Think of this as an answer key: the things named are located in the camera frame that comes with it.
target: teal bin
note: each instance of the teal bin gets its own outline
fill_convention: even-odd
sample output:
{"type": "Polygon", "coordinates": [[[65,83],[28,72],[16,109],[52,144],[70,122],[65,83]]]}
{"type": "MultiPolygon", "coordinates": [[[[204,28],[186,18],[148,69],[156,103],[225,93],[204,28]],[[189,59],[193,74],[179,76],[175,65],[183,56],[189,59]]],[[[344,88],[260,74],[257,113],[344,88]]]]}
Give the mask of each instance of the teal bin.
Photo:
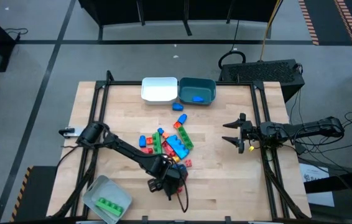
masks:
{"type": "Polygon", "coordinates": [[[210,105],[216,96],[216,83],[206,78],[182,78],[179,82],[178,96],[185,104],[210,105]],[[193,102],[193,97],[203,98],[203,102],[193,102]]]}

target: wooden table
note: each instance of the wooden table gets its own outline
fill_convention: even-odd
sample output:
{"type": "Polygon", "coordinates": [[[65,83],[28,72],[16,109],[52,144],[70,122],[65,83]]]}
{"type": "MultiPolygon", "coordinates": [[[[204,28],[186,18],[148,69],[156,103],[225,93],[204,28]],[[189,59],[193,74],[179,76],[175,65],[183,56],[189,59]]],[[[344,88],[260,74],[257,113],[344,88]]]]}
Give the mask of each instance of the wooden table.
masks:
{"type": "MultiPolygon", "coordinates": [[[[94,86],[94,82],[79,83],[70,126],[87,125],[94,86]]],[[[265,83],[265,90],[271,120],[288,123],[279,83],[265,83]]],[[[96,120],[102,94],[103,91],[98,100],[96,120]]],[[[259,92],[256,95],[261,120],[264,121],[259,92]]],[[[149,220],[220,221],[225,220],[225,216],[231,216],[233,221],[271,220],[260,150],[245,150],[243,154],[238,154],[232,144],[221,138],[238,135],[238,130],[224,128],[222,124],[235,121],[240,113],[246,113],[247,120],[255,124],[250,88],[217,86],[216,99],[210,106],[185,105],[183,113],[188,116],[184,128],[195,145],[187,157],[193,163],[193,167],[188,169],[190,206],[187,213],[182,213],[177,197],[168,201],[163,191],[150,193],[147,181],[151,176],[137,163],[116,151],[100,149],[96,176],[109,177],[133,198],[123,220],[141,220],[143,215],[148,215],[149,220]]],[[[172,125],[181,114],[172,111],[169,105],[145,105],[139,85],[111,85],[104,122],[122,140],[139,147],[139,136],[150,136],[159,127],[170,134],[176,134],[172,125]]],[[[75,145],[75,139],[65,140],[65,145],[75,145]]],[[[69,149],[64,149],[62,156],[68,151],[69,149]]],[[[54,214],[75,188],[81,152],[79,150],[70,154],[58,169],[47,215],[54,214]]],[[[311,216],[295,151],[283,147],[278,149],[278,153],[286,191],[300,209],[311,216]]],[[[275,188],[274,195],[278,216],[282,217],[279,195],[275,188]]],[[[185,203],[184,193],[181,193],[181,198],[185,203]]],[[[80,200],[79,215],[82,206],[80,200]]],[[[89,219],[100,218],[89,212],[89,219]]]]}

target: green block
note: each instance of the green block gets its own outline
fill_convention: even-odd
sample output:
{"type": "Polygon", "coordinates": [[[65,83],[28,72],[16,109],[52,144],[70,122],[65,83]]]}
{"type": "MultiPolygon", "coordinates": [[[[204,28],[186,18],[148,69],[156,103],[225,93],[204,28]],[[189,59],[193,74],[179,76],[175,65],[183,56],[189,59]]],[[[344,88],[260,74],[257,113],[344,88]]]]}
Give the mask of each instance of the green block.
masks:
{"type": "Polygon", "coordinates": [[[190,137],[188,136],[186,130],[184,130],[183,126],[179,127],[177,129],[177,131],[178,131],[178,134],[180,135],[180,138],[183,140],[184,145],[186,146],[186,148],[188,150],[192,150],[194,145],[191,142],[190,137]]]}
{"type": "Polygon", "coordinates": [[[161,145],[161,136],[159,135],[158,132],[154,133],[152,135],[152,144],[153,150],[156,154],[161,154],[162,153],[162,145],[161,145]]]}
{"type": "Polygon", "coordinates": [[[105,198],[100,198],[99,200],[97,200],[96,206],[99,208],[102,208],[108,212],[111,212],[112,214],[114,214],[118,217],[124,211],[124,209],[122,207],[118,206],[117,204],[115,204],[113,202],[110,202],[109,200],[106,200],[105,198]]]}

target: gray carpet floor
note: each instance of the gray carpet floor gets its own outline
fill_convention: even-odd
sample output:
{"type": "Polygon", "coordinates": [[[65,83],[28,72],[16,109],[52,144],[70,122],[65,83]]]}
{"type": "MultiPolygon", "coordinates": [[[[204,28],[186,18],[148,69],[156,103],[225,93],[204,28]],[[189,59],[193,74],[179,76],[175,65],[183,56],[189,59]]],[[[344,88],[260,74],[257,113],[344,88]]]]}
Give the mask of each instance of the gray carpet floor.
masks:
{"type": "MultiPolygon", "coordinates": [[[[0,0],[0,26],[26,27],[24,40],[56,40],[70,0],[0,0]]],[[[232,39],[236,21],[195,21],[188,37],[181,22],[148,22],[106,26],[104,40],[115,39],[232,39]]],[[[238,39],[260,40],[265,24],[240,22],[238,39]]],[[[96,40],[98,26],[76,2],[64,39],[96,40]]],[[[272,28],[274,40],[310,40],[297,0],[285,0],[272,28]]],[[[0,73],[0,196],[14,161],[44,77],[53,45],[17,45],[7,71],[0,73]]],[[[111,70],[116,80],[142,80],[144,77],[205,77],[217,80],[218,59],[230,45],[62,45],[57,55],[37,119],[2,221],[10,219],[22,177],[28,166],[54,166],[60,158],[63,138],[57,131],[69,121],[78,82],[101,80],[111,70]]],[[[247,62],[259,60],[260,45],[236,45],[247,55],[247,62]]],[[[352,46],[267,45],[263,60],[294,58],[304,68],[300,111],[305,122],[343,115],[352,111],[352,46]]],[[[230,57],[224,63],[238,63],[230,57]]],[[[287,103],[290,111],[295,98],[287,103]]],[[[298,105],[292,121],[300,123],[298,105]]],[[[352,143],[352,126],[346,137],[324,149],[352,143]]],[[[341,166],[352,167],[352,147],[329,152],[341,166]]]]}

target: yellow cable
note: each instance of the yellow cable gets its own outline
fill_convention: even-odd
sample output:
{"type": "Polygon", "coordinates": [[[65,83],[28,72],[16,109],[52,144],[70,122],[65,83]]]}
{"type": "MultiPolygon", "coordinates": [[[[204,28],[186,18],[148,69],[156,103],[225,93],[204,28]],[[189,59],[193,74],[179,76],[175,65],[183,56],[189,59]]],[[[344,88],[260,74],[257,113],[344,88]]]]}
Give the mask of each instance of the yellow cable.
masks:
{"type": "Polygon", "coordinates": [[[272,22],[274,20],[274,16],[276,15],[277,9],[280,6],[280,2],[281,2],[281,0],[277,0],[276,5],[274,6],[274,9],[273,9],[273,13],[271,14],[270,20],[267,23],[266,32],[264,34],[263,43],[262,43],[262,52],[261,52],[260,60],[262,60],[262,56],[263,56],[263,52],[264,52],[264,45],[266,43],[266,37],[267,37],[267,33],[269,32],[269,29],[270,29],[270,24],[272,24],[272,22]]]}

